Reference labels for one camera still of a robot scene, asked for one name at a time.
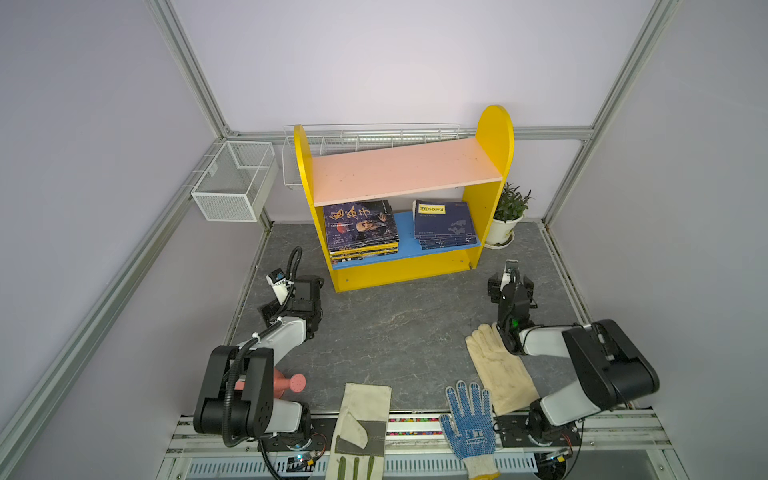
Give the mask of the black book gold lettering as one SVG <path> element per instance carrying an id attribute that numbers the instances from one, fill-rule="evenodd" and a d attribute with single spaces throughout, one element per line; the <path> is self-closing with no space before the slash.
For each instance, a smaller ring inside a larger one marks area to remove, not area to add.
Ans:
<path id="1" fill-rule="evenodd" d="M 391 255 L 397 253 L 398 251 L 399 246 L 397 244 L 380 245 L 372 249 L 354 249 L 331 252 L 330 259 L 332 264 L 338 264 L 343 262 L 362 260 L 369 257 Z"/>

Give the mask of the purple portrait book front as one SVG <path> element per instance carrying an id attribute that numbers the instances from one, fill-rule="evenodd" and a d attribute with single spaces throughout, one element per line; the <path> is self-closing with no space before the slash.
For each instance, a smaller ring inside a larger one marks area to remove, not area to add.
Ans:
<path id="1" fill-rule="evenodd" d="M 397 244 L 399 234 L 388 200 L 348 202 L 323 206 L 330 252 Z"/>

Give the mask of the blue thread-bound book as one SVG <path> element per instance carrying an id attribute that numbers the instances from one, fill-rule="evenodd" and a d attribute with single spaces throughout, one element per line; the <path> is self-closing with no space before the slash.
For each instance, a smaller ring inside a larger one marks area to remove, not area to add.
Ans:
<path id="1" fill-rule="evenodd" d="M 475 235 L 443 236 L 439 238 L 420 238 L 418 242 L 422 250 L 444 249 L 474 245 L 477 243 L 477 237 Z"/>
<path id="2" fill-rule="evenodd" d="M 437 202 L 417 199 L 413 204 L 414 234 L 418 240 L 477 239 L 474 223 L 466 202 Z"/>

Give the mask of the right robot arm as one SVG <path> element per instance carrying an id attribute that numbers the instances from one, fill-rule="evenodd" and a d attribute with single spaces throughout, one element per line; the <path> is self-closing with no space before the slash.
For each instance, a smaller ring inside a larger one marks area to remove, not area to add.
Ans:
<path id="1" fill-rule="evenodd" d="M 655 369 L 622 328 L 606 319 L 589 325 L 536 325 L 530 311 L 538 307 L 535 285 L 519 262 L 505 262 L 488 280 L 488 295 L 498 305 L 496 330 L 504 348 L 522 356 L 560 357 L 571 361 L 577 380 L 535 400 L 526 430 L 538 442 L 584 420 L 660 388 Z"/>

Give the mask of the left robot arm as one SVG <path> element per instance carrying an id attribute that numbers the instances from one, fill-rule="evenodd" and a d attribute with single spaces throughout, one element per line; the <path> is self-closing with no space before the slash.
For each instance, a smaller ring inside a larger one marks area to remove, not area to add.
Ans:
<path id="1" fill-rule="evenodd" d="M 324 280 L 298 274 L 302 256 L 303 249 L 294 247 L 287 266 L 267 275 L 275 299 L 260 307 L 266 328 L 211 352 L 193 414 L 197 433 L 217 435 L 227 447 L 271 436 L 300 445 L 311 441 L 309 408 L 283 398 L 287 390 L 302 390 L 306 380 L 277 370 L 288 353 L 314 338 L 323 317 Z"/>

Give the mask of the beige leather work glove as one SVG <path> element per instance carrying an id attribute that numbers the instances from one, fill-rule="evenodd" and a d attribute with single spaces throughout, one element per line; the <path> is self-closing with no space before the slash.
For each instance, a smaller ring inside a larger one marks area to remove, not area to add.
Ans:
<path id="1" fill-rule="evenodd" d="M 465 342 L 497 415 L 527 408 L 540 398 L 522 360 L 506 349 L 500 334 L 490 324 L 481 324 Z"/>

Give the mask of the pink watering can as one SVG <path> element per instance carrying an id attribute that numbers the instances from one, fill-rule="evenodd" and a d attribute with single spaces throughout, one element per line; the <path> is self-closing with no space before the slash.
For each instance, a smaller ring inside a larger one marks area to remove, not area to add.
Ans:
<path id="1" fill-rule="evenodd" d="M 300 393 L 306 388 L 307 380 L 303 374 L 285 376 L 279 370 L 274 369 L 272 376 L 256 373 L 244 373 L 235 382 L 234 390 L 242 393 L 247 399 L 258 399 L 266 395 L 267 388 L 263 381 L 272 379 L 271 396 L 274 399 L 282 399 L 287 392 Z"/>

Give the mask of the potted green plant white pot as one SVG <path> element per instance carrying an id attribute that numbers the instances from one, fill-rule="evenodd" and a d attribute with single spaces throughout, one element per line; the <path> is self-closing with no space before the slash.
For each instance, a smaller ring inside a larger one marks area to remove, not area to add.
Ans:
<path id="1" fill-rule="evenodd" d="M 531 200 L 531 190 L 523 192 L 519 186 L 504 185 L 485 240 L 487 248 L 503 249 L 513 241 L 515 226 L 525 216 Z"/>

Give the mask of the blue dotted knit glove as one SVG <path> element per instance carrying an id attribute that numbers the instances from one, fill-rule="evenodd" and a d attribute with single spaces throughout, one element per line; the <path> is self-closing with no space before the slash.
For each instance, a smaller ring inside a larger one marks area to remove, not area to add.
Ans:
<path id="1" fill-rule="evenodd" d="M 478 383 L 460 380 L 445 390 L 448 414 L 439 417 L 443 435 L 463 463 L 469 479 L 497 479 L 496 436 L 490 392 Z"/>

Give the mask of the yellow bookshelf pink blue shelves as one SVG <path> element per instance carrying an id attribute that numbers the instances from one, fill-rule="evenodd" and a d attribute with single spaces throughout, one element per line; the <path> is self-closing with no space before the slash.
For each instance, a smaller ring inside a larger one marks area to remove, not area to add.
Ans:
<path id="1" fill-rule="evenodd" d="M 341 293 L 476 268 L 513 162 L 515 134 L 507 110 L 491 105 L 483 111 L 472 138 L 314 157 L 304 127 L 297 125 L 294 147 L 330 280 Z M 323 217 L 325 206 L 450 188 L 463 190 L 477 243 L 423 250 L 410 239 L 412 220 L 400 214 L 397 253 L 333 263 Z"/>

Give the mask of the grey green canvas glove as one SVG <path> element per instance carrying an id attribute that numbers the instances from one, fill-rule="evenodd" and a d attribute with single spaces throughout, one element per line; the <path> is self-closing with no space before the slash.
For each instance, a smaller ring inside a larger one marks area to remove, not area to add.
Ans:
<path id="1" fill-rule="evenodd" d="M 382 479 L 392 388 L 347 383 L 331 440 L 326 479 Z"/>

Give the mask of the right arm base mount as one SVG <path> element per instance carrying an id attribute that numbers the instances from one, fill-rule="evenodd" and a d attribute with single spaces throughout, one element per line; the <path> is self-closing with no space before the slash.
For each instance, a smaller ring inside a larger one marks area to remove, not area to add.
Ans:
<path id="1" fill-rule="evenodd" d="M 498 416 L 494 431 L 505 448 L 511 447 L 577 447 L 582 443 L 575 422 L 553 426 L 545 417 L 530 412 Z"/>

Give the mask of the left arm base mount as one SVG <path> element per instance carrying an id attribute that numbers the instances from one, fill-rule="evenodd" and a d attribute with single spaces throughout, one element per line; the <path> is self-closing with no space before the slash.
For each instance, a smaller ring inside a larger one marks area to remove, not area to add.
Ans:
<path id="1" fill-rule="evenodd" d="M 310 479 L 324 474 L 336 421 L 312 418 L 307 437 L 270 434 L 258 440 L 270 479 Z"/>

